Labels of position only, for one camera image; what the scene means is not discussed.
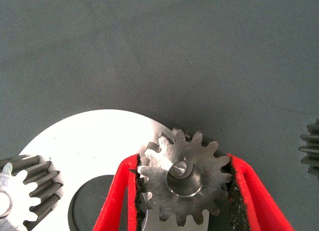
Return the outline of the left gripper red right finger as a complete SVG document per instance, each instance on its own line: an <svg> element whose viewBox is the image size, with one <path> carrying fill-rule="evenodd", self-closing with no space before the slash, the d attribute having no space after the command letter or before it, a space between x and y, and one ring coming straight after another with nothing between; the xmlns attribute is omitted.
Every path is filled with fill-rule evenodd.
<svg viewBox="0 0 319 231"><path fill-rule="evenodd" d="M232 175L227 184L230 223L234 231L293 231L273 197L254 169L244 160L227 154L227 171Z"/></svg>

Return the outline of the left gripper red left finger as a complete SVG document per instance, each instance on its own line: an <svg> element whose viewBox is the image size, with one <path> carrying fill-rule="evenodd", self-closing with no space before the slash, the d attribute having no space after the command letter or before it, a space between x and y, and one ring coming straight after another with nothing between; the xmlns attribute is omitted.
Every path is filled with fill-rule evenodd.
<svg viewBox="0 0 319 231"><path fill-rule="evenodd" d="M119 230L125 191L128 192L127 229L129 231L142 230L143 219L146 214L140 209L141 189L138 184L139 174L137 172L140 161L140 156L134 154L125 158L118 166L107 197L93 227L94 231Z"/></svg>

